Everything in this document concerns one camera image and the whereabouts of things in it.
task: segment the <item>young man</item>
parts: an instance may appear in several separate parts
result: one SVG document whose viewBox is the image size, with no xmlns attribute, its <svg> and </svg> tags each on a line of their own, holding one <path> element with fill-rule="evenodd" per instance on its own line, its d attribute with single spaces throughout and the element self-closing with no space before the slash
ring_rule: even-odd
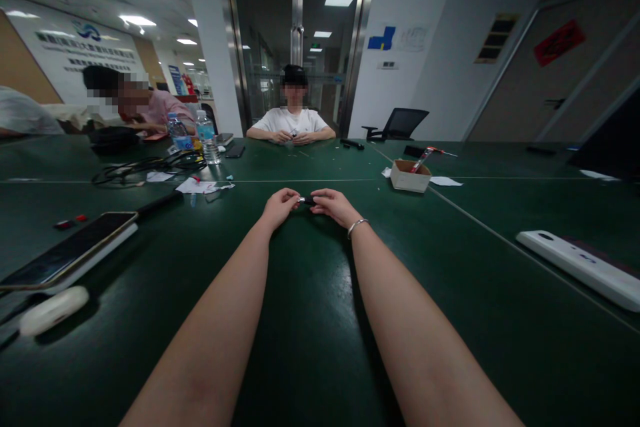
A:
<svg viewBox="0 0 640 427">
<path fill-rule="evenodd" d="M 307 93 L 307 75 L 298 65 L 287 65 L 280 76 L 280 86 L 287 98 L 286 108 L 269 110 L 253 127 L 247 137 L 293 145 L 307 145 L 318 140 L 335 138 L 335 132 L 315 110 L 305 109 L 302 99 Z"/>
<path fill-rule="evenodd" d="M 63 134 L 58 121 L 31 97 L 0 87 L 0 138 Z"/>
<path fill-rule="evenodd" d="M 405 423 L 522 426 L 429 294 L 347 198 L 330 189 L 311 195 L 316 195 L 314 214 L 349 229 L 362 300 Z M 298 192 L 287 188 L 269 198 L 121 427 L 231 425 L 262 309 L 269 240 L 298 199 Z"/>
<path fill-rule="evenodd" d="M 149 90 L 147 82 L 131 81 L 124 73 L 92 65 L 82 70 L 87 90 L 93 97 L 104 97 L 117 105 L 118 113 L 129 127 L 150 134 L 165 133 L 169 113 L 177 113 L 191 135 L 195 118 L 177 98 L 167 91 Z"/>
</svg>

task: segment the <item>hand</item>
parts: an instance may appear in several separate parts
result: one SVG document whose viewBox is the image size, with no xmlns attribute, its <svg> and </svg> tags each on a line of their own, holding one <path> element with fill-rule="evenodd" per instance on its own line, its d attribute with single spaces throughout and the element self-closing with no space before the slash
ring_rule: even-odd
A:
<svg viewBox="0 0 640 427">
<path fill-rule="evenodd" d="M 277 132 L 273 132 L 271 134 L 271 140 L 277 143 L 285 143 L 286 141 L 291 140 L 293 137 L 289 135 L 286 131 L 281 130 Z"/>
<path fill-rule="evenodd" d="M 303 132 L 293 138 L 293 145 L 307 145 L 316 141 L 315 133 Z"/>
<path fill-rule="evenodd" d="M 321 189 L 312 191 L 311 196 L 317 204 L 311 207 L 311 211 L 314 214 L 325 214 L 344 228 L 351 227 L 362 218 L 342 192 L 331 189 Z"/>
<path fill-rule="evenodd" d="M 265 211 L 258 222 L 263 222 L 273 231 L 276 230 L 289 216 L 291 210 L 298 208 L 300 194 L 295 190 L 282 189 L 274 193 L 265 205 Z"/>
</svg>

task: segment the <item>black bag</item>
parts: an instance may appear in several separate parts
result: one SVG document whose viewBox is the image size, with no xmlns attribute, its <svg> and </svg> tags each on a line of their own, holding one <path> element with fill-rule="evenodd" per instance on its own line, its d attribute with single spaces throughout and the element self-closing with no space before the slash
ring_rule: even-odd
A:
<svg viewBox="0 0 640 427">
<path fill-rule="evenodd" d="M 105 127 L 89 134 L 91 149 L 98 155 L 113 155 L 136 145 L 140 137 L 128 127 Z"/>
</svg>

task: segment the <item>pink shirt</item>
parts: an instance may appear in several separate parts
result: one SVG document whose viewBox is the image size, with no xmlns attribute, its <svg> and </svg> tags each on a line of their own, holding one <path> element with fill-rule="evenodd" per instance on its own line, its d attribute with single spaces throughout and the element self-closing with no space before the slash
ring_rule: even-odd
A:
<svg viewBox="0 0 640 427">
<path fill-rule="evenodd" d="M 170 113 L 177 113 L 178 120 L 187 126 L 195 125 L 195 119 L 189 108 L 168 91 L 163 90 L 154 90 L 151 92 L 149 111 L 147 113 L 141 113 L 140 115 L 142 115 L 142 118 L 147 123 L 166 125 L 169 121 L 168 115 Z"/>
</svg>

